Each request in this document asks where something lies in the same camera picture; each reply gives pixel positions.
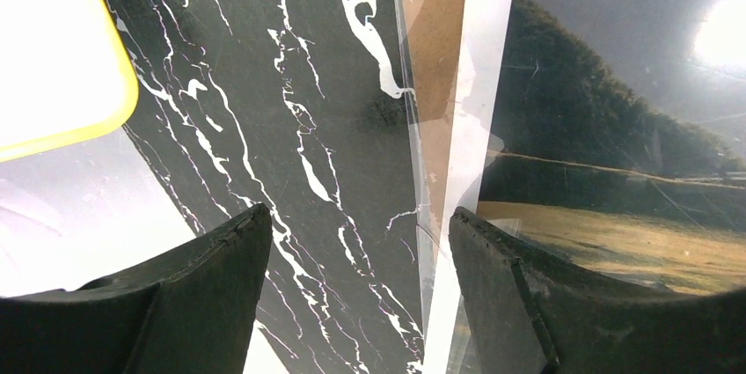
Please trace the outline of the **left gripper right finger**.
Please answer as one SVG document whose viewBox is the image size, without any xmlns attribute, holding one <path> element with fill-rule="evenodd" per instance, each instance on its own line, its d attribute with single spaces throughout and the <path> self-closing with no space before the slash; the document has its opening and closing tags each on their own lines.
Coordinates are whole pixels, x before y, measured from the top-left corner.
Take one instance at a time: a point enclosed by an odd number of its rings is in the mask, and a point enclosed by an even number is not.
<svg viewBox="0 0 746 374">
<path fill-rule="evenodd" d="M 486 373 L 742 373 L 745 293 L 654 290 L 582 268 L 465 208 L 452 260 Z"/>
</svg>

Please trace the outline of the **landscape photo print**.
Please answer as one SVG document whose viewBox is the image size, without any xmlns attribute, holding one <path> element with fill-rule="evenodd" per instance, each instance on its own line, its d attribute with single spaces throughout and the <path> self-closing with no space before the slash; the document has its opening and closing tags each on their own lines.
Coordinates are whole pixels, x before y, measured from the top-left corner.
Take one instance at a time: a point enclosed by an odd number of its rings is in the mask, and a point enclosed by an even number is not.
<svg viewBox="0 0 746 374">
<path fill-rule="evenodd" d="M 745 293 L 745 0 L 512 0 L 491 134 L 477 216 L 620 281 Z"/>
</svg>

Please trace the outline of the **clear acrylic sheet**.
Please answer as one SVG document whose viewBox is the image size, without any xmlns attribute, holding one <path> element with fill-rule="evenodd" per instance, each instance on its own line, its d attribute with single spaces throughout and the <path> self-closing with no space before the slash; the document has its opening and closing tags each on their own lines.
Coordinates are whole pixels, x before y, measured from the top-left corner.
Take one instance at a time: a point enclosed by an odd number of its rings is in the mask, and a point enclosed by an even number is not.
<svg viewBox="0 0 746 374">
<path fill-rule="evenodd" d="M 395 0 L 407 89 L 424 340 L 422 369 L 426 373 L 458 372 L 471 338 L 450 250 L 449 222 L 457 207 L 475 209 L 478 203 L 486 154 L 494 143 L 491 126 L 511 1 L 464 0 L 444 213 L 437 228 L 431 220 L 404 5 L 403 0 Z"/>
</svg>

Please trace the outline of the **brown backing board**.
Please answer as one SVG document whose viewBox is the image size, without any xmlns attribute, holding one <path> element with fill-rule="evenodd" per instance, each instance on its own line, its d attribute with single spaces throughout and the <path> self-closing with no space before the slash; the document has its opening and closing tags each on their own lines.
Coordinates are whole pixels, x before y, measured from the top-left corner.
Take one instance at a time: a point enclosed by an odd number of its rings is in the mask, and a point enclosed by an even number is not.
<svg viewBox="0 0 746 374">
<path fill-rule="evenodd" d="M 464 0 L 403 0 L 431 220 L 442 225 Z"/>
</svg>

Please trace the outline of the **white board yellow rim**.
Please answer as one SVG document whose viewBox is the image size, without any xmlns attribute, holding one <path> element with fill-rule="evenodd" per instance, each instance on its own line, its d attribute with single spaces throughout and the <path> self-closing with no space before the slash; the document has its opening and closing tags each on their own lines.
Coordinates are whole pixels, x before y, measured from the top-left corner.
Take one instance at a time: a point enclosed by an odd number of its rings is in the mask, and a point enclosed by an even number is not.
<svg viewBox="0 0 746 374">
<path fill-rule="evenodd" d="M 104 0 L 1 0 L 1 159 L 107 135 L 135 71 Z"/>
</svg>

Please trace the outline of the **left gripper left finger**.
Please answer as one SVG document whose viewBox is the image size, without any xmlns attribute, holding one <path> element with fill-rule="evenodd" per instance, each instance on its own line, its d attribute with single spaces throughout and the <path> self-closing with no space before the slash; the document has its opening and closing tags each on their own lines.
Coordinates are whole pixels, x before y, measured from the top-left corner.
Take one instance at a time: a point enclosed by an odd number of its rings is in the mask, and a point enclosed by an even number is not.
<svg viewBox="0 0 746 374">
<path fill-rule="evenodd" d="M 78 290 L 1 302 L 4 373 L 239 373 L 272 245 L 259 203 Z"/>
</svg>

